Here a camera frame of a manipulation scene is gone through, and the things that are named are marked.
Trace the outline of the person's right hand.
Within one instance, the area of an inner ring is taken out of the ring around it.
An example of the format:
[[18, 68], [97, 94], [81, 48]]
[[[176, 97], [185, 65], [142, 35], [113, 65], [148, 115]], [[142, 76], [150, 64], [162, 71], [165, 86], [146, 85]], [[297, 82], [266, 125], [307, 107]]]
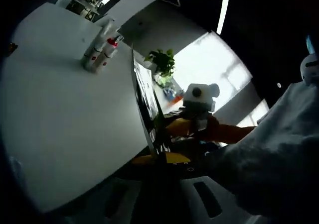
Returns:
[[215, 117], [210, 116], [207, 119], [206, 128], [197, 133], [197, 138], [201, 141], [223, 142], [225, 135], [222, 132], [219, 121]]

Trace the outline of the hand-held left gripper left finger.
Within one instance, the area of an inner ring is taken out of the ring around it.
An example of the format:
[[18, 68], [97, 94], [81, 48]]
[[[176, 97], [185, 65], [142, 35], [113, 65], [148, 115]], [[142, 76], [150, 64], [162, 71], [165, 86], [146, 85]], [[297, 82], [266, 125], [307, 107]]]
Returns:
[[64, 211], [65, 224], [129, 224], [142, 191], [153, 173], [151, 164], [127, 163], [75, 199]]

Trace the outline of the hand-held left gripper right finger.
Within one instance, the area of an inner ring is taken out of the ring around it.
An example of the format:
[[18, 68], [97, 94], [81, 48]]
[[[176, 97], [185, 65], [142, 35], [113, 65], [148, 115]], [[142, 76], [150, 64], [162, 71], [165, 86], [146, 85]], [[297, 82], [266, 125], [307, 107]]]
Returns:
[[232, 193], [210, 177], [182, 179], [179, 183], [194, 224], [251, 222], [251, 215], [237, 206]]

